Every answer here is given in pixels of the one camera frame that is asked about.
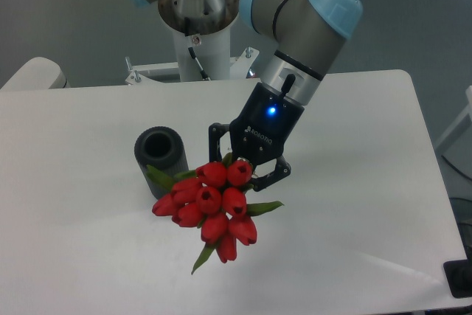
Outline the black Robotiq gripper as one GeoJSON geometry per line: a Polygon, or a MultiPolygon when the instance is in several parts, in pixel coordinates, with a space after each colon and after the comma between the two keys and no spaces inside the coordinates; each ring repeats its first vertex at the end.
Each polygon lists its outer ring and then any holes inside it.
{"type": "Polygon", "coordinates": [[[221,138],[230,133],[233,157],[246,159],[254,166],[276,159],[273,171],[251,178],[253,190],[260,192],[276,184],[291,174],[291,166],[282,155],[303,111],[303,106],[258,83],[236,119],[230,124],[215,122],[209,126],[209,162],[223,160],[221,138]]]}

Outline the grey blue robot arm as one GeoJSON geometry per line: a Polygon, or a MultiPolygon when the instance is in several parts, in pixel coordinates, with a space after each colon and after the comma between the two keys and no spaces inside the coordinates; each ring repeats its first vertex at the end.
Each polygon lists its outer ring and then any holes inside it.
{"type": "Polygon", "coordinates": [[[232,63],[229,30],[243,21],[277,42],[261,81],[243,110],[227,125],[209,127],[209,158],[221,160],[219,142],[229,135],[233,157],[253,166],[274,162],[272,172],[251,183],[263,190],[287,177],[285,142],[351,38],[363,13],[360,0],[132,0],[155,4],[173,34],[181,81],[245,77],[249,68],[232,63]]]}

